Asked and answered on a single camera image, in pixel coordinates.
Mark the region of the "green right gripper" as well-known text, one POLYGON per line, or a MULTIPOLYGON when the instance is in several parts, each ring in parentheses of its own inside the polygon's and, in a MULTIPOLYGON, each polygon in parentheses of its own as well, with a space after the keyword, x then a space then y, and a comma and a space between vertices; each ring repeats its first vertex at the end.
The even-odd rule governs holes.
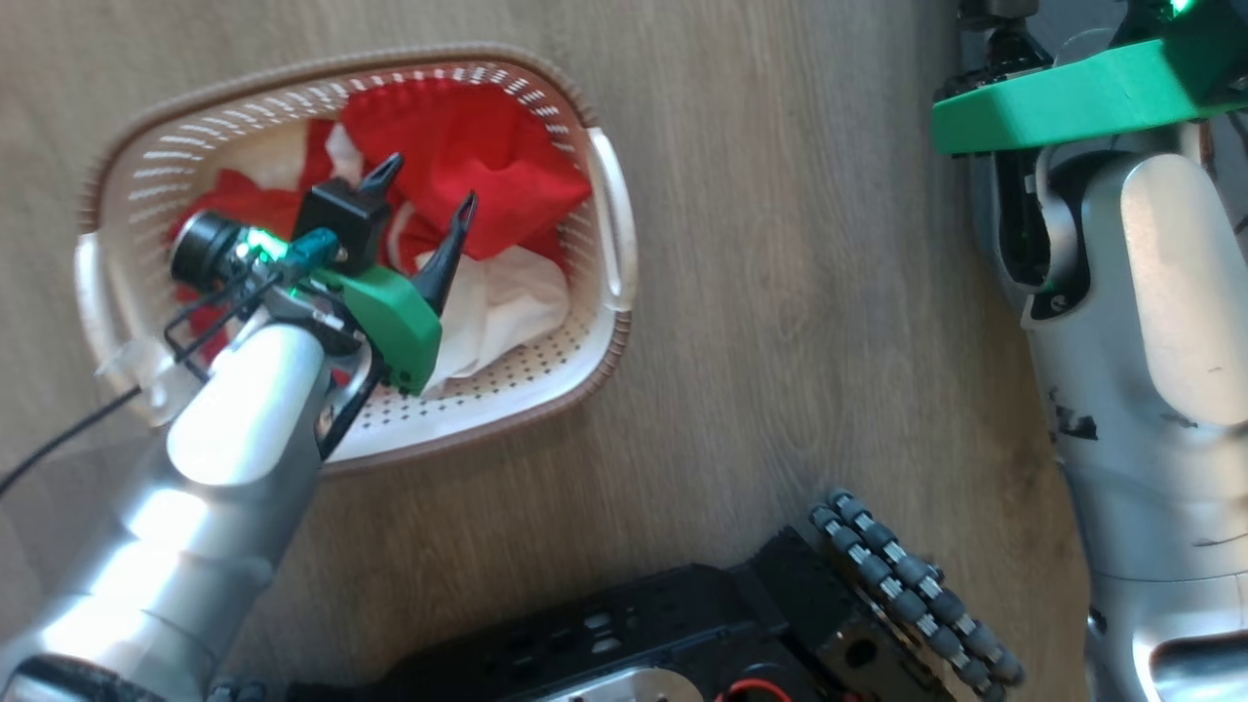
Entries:
POLYGON ((1038 1, 962 1, 983 59, 934 99, 943 154, 1144 132, 1246 107, 1243 1, 1132 1, 1101 52, 1057 65, 1027 27, 1038 1))

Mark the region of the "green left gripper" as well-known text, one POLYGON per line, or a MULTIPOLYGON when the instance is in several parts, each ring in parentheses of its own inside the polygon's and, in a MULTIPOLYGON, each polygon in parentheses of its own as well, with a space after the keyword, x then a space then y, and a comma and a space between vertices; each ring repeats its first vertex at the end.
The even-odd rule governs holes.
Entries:
MULTIPOLYGON (((401 152, 389 155, 364 174, 358 191, 371 197, 388 197, 404 164, 401 152)), ((389 368, 389 383, 401 392, 421 395, 436 368, 441 355, 441 317, 449 302, 477 206, 478 195, 470 190, 451 217, 442 244, 409 279, 379 265, 356 275, 331 269, 312 274, 316 284, 337 294, 389 368)))

